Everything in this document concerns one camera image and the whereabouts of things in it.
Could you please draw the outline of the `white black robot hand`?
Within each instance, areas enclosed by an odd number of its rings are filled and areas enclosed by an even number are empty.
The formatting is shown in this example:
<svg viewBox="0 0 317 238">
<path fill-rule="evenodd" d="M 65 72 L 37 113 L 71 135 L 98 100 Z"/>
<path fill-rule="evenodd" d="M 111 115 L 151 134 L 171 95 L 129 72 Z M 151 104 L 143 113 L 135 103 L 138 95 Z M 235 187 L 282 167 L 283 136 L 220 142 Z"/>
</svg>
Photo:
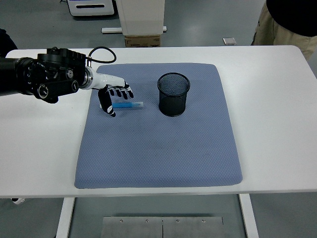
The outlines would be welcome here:
<svg viewBox="0 0 317 238">
<path fill-rule="evenodd" d="M 129 97 L 134 98 L 130 85 L 123 78 L 113 75 L 94 72 L 91 88 L 98 91 L 102 110 L 112 117 L 116 116 L 111 101 L 111 96 L 114 96 L 115 92 L 118 97 L 123 97 L 125 100 Z"/>
</svg>

